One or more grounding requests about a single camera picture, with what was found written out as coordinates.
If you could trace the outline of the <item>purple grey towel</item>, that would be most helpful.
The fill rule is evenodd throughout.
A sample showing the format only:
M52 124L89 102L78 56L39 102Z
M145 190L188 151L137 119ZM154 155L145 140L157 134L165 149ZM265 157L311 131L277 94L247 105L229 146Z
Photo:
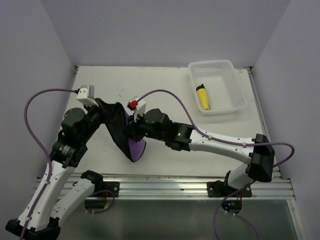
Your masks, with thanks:
M128 134L129 115L119 102L109 103L112 105L112 117L110 122L104 122L108 132L122 153L133 163L143 155L147 143L145 140L135 142Z

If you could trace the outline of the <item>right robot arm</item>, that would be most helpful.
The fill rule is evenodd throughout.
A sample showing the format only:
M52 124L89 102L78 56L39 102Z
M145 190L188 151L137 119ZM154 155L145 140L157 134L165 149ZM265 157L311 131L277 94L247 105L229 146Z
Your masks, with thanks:
M128 118L127 134L139 142L143 138L162 141L175 151L207 152L240 161L242 164L226 173L221 189L227 196L235 196L252 181L269 183L273 178L275 150L268 138L234 138L201 131L193 125L173 122L158 108Z

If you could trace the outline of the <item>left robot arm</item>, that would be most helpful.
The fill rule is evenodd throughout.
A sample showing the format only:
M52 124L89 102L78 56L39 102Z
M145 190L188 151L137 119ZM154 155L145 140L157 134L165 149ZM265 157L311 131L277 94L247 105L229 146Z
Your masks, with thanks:
M72 108L66 112L58 139L51 153L46 154L48 164L31 201L18 218L7 222L5 229L21 240L56 240L63 222L87 197L115 196L105 187L101 174L87 170L75 186L59 198L88 150L87 142L115 112L116 105L99 98L94 101L94 105L84 109Z

